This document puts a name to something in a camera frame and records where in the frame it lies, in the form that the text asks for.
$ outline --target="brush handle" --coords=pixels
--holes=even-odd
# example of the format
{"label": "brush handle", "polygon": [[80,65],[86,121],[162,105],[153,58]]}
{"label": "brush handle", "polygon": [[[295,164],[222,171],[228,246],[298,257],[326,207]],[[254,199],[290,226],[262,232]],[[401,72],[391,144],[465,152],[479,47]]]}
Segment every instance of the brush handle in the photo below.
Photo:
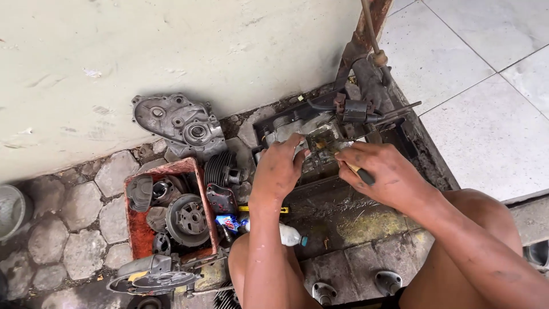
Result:
{"label": "brush handle", "polygon": [[360,179],[362,179],[362,181],[364,181],[365,184],[369,185],[369,186],[372,186],[373,184],[376,183],[376,180],[374,179],[373,176],[370,175],[370,173],[368,173],[365,169],[361,168],[361,167],[358,167],[354,164],[351,164],[351,163],[348,163],[348,162],[345,162],[347,164],[347,166],[353,171],[355,172],[355,174],[360,177]]}

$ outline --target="hand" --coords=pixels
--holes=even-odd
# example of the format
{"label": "hand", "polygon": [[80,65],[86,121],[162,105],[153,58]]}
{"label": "hand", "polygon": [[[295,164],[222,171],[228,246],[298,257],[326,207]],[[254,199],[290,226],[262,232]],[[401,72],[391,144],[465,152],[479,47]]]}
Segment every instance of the hand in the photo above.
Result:
{"label": "hand", "polygon": [[[336,154],[335,158],[340,161],[340,178],[358,192],[402,213],[419,210],[440,194],[391,144],[354,142],[351,147]],[[343,162],[365,169],[376,183],[368,186]]]}
{"label": "hand", "polygon": [[263,150],[257,165],[250,200],[254,202],[274,201],[277,213],[282,200],[294,189],[303,160],[310,153],[308,149],[299,151],[294,158],[295,148],[305,137],[298,133],[290,135],[287,141],[274,142]]}

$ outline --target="brush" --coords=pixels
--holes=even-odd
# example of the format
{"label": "brush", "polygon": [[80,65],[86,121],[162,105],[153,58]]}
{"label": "brush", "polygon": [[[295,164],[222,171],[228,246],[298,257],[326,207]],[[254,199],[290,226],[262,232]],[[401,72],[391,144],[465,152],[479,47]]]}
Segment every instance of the brush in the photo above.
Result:
{"label": "brush", "polygon": [[[339,153],[338,148],[331,146],[329,143],[326,143],[325,141],[316,142],[315,147],[319,150],[322,150],[322,149],[326,150],[328,154],[332,157],[335,157],[335,155]],[[355,175],[357,175],[360,179],[362,179],[362,181],[364,181],[365,184],[371,186],[376,183],[375,178],[371,176],[370,173],[368,173],[368,171],[366,171],[365,169],[358,167],[354,164],[351,164],[349,162],[345,162],[345,164],[347,164],[347,166],[353,171],[353,173],[355,173]]]}

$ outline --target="white floor tile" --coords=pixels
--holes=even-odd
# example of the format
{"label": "white floor tile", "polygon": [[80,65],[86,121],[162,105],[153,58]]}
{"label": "white floor tile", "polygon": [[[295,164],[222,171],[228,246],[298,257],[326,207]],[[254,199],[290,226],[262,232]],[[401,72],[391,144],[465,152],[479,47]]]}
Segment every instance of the white floor tile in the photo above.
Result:
{"label": "white floor tile", "polygon": [[424,0],[494,69],[549,43],[547,0]]}
{"label": "white floor tile", "polygon": [[408,4],[412,3],[414,0],[394,0],[393,7],[389,10],[389,15],[397,12],[400,9],[403,9]]}
{"label": "white floor tile", "polygon": [[423,2],[389,16],[379,44],[404,95],[423,101],[418,114],[494,73]]}
{"label": "white floor tile", "polygon": [[549,118],[549,46],[507,68],[501,75]]}
{"label": "white floor tile", "polygon": [[462,188],[500,201],[549,188],[549,120],[499,74],[421,121]]}

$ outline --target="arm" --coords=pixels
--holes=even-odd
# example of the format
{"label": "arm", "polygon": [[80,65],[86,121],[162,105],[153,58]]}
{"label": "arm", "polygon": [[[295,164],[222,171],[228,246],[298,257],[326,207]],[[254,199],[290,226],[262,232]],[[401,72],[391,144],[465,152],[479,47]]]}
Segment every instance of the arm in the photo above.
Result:
{"label": "arm", "polygon": [[424,226],[467,280],[498,308],[542,308],[549,282],[521,256],[494,238],[428,184],[390,144],[356,142],[336,155],[376,179],[364,184],[345,164],[339,175],[357,191],[398,209]]}
{"label": "arm", "polygon": [[308,154],[308,150],[302,150],[294,158],[295,148],[303,138],[294,133],[286,142],[273,143],[263,150],[257,165],[248,202],[250,245],[243,302],[246,308],[289,308],[278,218],[282,200],[295,187]]}

